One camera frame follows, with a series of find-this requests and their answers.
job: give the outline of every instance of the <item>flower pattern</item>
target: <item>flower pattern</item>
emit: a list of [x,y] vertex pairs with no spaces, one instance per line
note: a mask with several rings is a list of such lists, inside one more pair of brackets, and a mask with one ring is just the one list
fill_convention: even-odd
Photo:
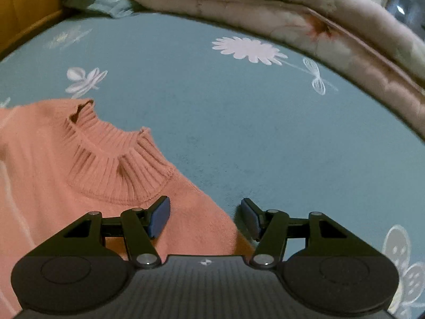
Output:
[[47,47],[49,49],[54,49],[61,45],[61,49],[65,49],[75,42],[79,42],[83,37],[88,35],[92,29],[87,31],[81,31],[81,25],[76,27],[72,27],[66,32],[61,32],[59,35],[53,38],[50,42],[48,42]]
[[312,75],[314,75],[314,79],[312,82],[312,86],[314,88],[314,90],[319,94],[319,95],[324,95],[326,93],[326,86],[325,83],[323,82],[322,78],[320,77],[320,70],[319,67],[317,65],[317,63],[315,61],[313,61],[310,58],[305,57],[303,59],[303,62],[305,64],[305,66],[307,67],[307,69],[310,71],[310,73]]
[[261,61],[266,65],[271,65],[272,63],[275,63],[280,66],[282,66],[282,64],[284,63],[290,67],[311,74],[314,76],[312,86],[319,95],[324,95],[326,93],[325,82],[335,91],[338,91],[338,89],[330,82],[322,79],[322,77],[320,76],[319,66],[315,61],[310,58],[305,57],[303,59],[304,65],[305,67],[307,67],[306,70],[304,68],[298,67],[297,65],[293,65],[292,63],[284,61],[283,59],[288,57],[285,54],[281,53],[279,49],[274,48],[271,44],[261,43],[259,40],[256,39],[223,37],[217,38],[216,42],[213,42],[212,44],[214,44],[213,49],[221,50],[221,53],[224,55],[233,54],[233,57],[237,59],[243,59],[248,56],[249,61],[252,63],[258,63],[258,61]]
[[100,73],[99,69],[95,68],[86,78],[86,71],[84,71],[84,69],[71,67],[68,69],[66,76],[75,83],[69,86],[65,91],[67,93],[73,93],[72,98],[75,99],[86,94],[90,89],[98,90],[99,88],[96,84],[103,80],[107,73],[107,70]]
[[425,303],[416,302],[425,289],[425,263],[417,262],[409,266],[411,243],[407,231],[401,225],[390,229],[382,253],[399,272],[399,286],[388,311],[397,319],[411,319],[411,307],[425,307]]
[[261,43],[257,39],[239,38],[239,37],[223,37],[217,38],[213,49],[221,50],[224,55],[233,54],[234,58],[243,59],[248,56],[252,63],[258,63],[260,60],[265,65],[275,63],[282,66],[282,63],[276,58],[288,58],[282,54],[279,49],[274,48],[271,44]]
[[4,102],[0,102],[0,108],[6,108],[10,103],[10,97],[6,98]]

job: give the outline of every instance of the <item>knit sweater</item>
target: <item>knit sweater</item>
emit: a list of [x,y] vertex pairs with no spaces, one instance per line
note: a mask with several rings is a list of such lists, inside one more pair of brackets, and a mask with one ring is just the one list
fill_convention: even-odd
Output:
[[[20,310],[10,275],[26,253],[89,211],[119,216],[161,195],[171,200],[153,241],[162,261],[252,254],[231,218],[165,159],[149,128],[125,132],[101,121],[92,100],[0,109],[0,319]],[[122,239],[107,247],[124,257]]]

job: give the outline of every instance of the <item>wooden furniture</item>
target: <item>wooden furniture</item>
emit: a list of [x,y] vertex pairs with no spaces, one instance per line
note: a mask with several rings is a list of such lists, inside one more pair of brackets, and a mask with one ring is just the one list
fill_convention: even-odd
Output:
[[70,15],[63,0],[0,0],[0,60]]

